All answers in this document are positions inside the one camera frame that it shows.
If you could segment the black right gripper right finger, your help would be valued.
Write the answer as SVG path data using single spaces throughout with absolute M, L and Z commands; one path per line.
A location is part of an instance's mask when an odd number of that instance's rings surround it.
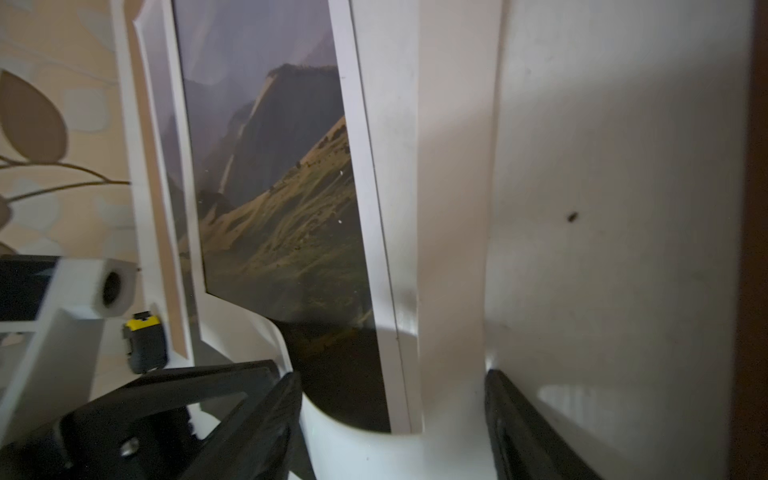
M 485 420 L 499 479 L 599 477 L 502 371 L 489 370 L 484 388 Z

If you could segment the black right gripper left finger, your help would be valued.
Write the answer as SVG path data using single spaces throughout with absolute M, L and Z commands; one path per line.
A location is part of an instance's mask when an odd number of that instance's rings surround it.
M 203 379 L 203 399 L 243 395 L 203 441 L 182 479 L 313 479 L 300 426 L 301 376 L 265 370 L 216 373 Z

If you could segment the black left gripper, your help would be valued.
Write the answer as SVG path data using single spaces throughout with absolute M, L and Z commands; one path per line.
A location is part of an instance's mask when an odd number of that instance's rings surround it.
M 1 450 L 4 479 L 182 479 L 205 438 L 188 408 L 203 399 L 203 379 L 265 370 L 271 360 L 151 372 L 44 424 Z

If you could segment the mountain landscape photo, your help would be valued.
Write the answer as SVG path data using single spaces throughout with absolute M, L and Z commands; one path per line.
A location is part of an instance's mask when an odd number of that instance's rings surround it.
M 325 1 L 176 1 L 208 293 L 279 328 L 329 416 L 391 429 Z

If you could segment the white passe-partout mat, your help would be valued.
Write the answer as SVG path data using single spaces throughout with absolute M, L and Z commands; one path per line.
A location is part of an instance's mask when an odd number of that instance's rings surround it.
M 752 1 L 336 1 L 388 435 L 330 479 L 492 479 L 498 368 L 606 479 L 727 479 Z

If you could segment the brown wooden picture frame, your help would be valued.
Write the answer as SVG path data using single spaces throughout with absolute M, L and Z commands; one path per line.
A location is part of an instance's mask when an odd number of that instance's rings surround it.
M 731 479 L 767 477 L 767 3 L 753 3 L 741 258 L 728 458 Z

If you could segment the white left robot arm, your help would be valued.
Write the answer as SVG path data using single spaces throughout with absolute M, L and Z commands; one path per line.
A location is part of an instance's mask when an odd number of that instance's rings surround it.
M 130 262 L 3 256 L 1 329 L 26 348 L 1 398 L 5 479 L 180 479 L 278 380 L 271 361 L 160 369 L 97 400 L 107 318 L 132 304 Z

